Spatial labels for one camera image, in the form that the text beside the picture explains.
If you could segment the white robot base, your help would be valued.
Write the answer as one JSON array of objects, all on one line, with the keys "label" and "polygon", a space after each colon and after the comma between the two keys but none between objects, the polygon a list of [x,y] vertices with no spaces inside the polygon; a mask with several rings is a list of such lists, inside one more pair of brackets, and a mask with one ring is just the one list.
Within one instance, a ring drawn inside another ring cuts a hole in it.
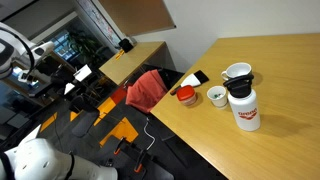
[{"label": "white robot base", "polygon": [[0,153],[0,180],[118,180],[118,172],[36,138]]}]

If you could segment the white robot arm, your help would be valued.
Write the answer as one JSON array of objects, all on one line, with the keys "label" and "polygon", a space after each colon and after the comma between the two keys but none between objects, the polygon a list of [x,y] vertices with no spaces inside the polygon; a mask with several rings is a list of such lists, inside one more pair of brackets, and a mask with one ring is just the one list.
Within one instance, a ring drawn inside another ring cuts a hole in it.
[{"label": "white robot arm", "polygon": [[31,83],[35,78],[32,71],[54,47],[52,41],[37,45],[10,26],[0,23],[0,79],[9,77],[13,72],[13,63],[19,62],[28,69],[18,74],[18,81]]}]

